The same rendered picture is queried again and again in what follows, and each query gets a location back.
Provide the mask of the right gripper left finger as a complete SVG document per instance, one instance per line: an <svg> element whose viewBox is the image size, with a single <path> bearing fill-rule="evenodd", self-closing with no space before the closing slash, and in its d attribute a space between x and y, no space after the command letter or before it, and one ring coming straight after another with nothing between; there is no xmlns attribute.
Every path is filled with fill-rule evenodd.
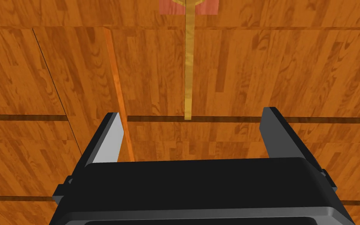
<svg viewBox="0 0 360 225"><path fill-rule="evenodd" d="M107 113L76 164L75 170L82 170L91 163L117 162L123 136L119 113Z"/></svg>

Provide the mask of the pink square plate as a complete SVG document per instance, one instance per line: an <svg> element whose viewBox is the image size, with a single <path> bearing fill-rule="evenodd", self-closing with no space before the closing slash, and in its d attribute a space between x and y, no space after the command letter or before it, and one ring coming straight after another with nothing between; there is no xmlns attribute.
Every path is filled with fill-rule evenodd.
<svg viewBox="0 0 360 225"><path fill-rule="evenodd" d="M183 0L159 0L159 13L162 15L185 15ZM196 15L217 15L219 0L197 0Z"/></svg>

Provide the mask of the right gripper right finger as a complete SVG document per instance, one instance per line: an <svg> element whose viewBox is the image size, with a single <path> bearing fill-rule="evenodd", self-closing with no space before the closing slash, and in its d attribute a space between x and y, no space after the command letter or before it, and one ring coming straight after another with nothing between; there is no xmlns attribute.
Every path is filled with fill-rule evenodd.
<svg viewBox="0 0 360 225"><path fill-rule="evenodd" d="M276 107L264 107L259 130L270 158L300 157L323 171L311 151Z"/></svg>

